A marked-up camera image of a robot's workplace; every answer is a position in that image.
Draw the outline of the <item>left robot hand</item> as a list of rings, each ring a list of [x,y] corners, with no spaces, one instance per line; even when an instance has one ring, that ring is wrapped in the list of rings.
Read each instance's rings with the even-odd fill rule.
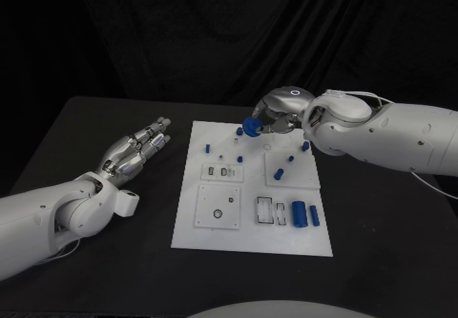
[[[138,175],[144,163],[158,153],[171,137],[165,135],[171,120],[159,117],[144,129],[123,136],[106,150],[96,175],[121,187]]]

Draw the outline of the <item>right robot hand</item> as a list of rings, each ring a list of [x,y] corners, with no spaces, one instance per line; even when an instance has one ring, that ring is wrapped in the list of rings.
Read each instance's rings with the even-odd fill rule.
[[[286,134],[302,121],[305,108],[315,96],[302,88],[282,86],[275,88],[256,103],[252,119],[265,114],[273,122],[255,128],[255,135]]]

